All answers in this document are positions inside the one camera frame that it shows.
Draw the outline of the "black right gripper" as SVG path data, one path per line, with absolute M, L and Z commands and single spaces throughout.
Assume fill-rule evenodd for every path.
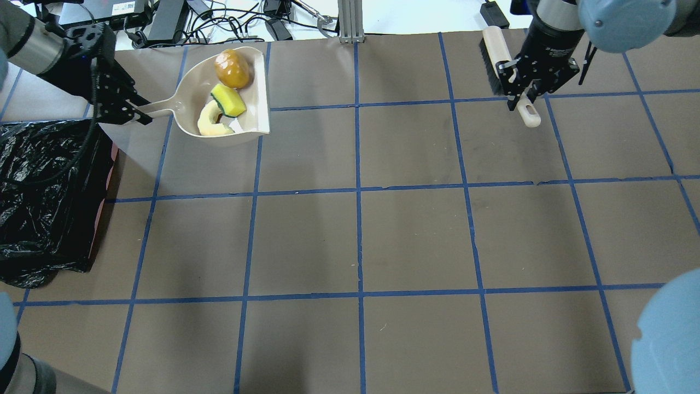
M 534 16 L 515 59 L 495 63 L 495 94 L 507 96 L 507 107 L 514 112 L 521 102 L 532 104 L 544 93 L 555 92 L 580 72 L 577 63 L 570 62 L 580 40 L 580 29 L 557 29 Z

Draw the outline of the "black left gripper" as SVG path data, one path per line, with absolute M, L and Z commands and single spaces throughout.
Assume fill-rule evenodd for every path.
M 113 125 L 153 121 L 137 109 L 149 105 L 135 80 L 115 59 L 116 34 L 108 23 L 73 27 L 60 38 L 59 57 L 39 77 L 73 96 L 86 99 L 99 119 Z

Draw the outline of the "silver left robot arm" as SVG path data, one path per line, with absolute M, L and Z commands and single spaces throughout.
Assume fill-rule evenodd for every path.
M 62 31 L 48 26 L 11 2 L 2 2 L 2 78 L 13 64 L 56 88 L 85 98 L 92 106 L 89 131 L 98 122 L 122 125 L 152 118 L 148 101 L 115 59 L 116 34 L 107 22 Z M 22 351 L 18 323 L 7 293 L 2 293 L 3 393 L 102 393 L 93 384 L 57 370 Z

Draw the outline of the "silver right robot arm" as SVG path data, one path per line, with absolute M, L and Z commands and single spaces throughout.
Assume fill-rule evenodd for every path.
M 698 35 L 697 1 L 513 1 L 511 13 L 532 16 L 517 55 L 495 22 L 483 29 L 480 49 L 493 93 L 530 128 L 540 124 L 535 100 L 573 77 L 583 82 L 596 52 Z M 633 392 L 698 392 L 698 291 L 693 269 L 658 289 L 642 310 L 631 349 Z

